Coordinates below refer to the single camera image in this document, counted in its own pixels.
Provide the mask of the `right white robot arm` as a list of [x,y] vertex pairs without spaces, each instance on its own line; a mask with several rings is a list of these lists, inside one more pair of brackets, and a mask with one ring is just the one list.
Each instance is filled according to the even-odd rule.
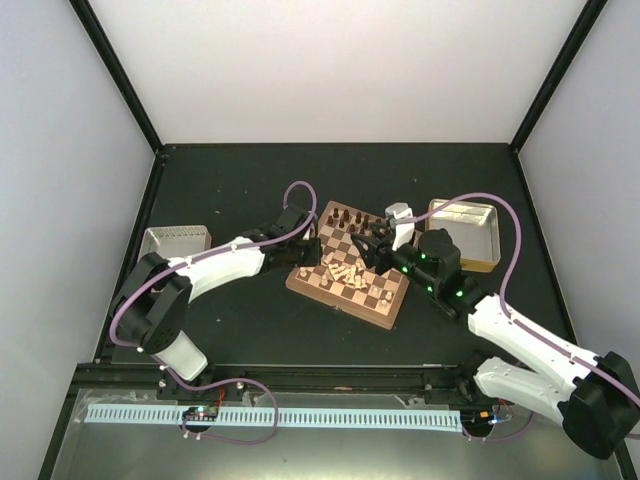
[[629,362],[610,351],[598,355],[569,343],[485,292],[461,267],[461,254],[444,229],[421,236],[401,225],[376,224],[352,234],[365,265],[395,270],[419,285],[447,319],[519,360],[494,356],[454,379],[457,396],[476,403],[503,399],[558,424],[587,454],[608,459],[639,422],[639,388]]

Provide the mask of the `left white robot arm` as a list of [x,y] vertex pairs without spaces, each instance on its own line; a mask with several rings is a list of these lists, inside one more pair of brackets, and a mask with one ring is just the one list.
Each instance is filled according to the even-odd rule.
[[274,222],[185,257],[156,252],[140,258],[111,303],[111,341],[154,358],[193,399],[207,397],[215,376],[207,356],[184,331],[189,304],[225,284],[281,267],[320,264],[317,216],[285,206]]

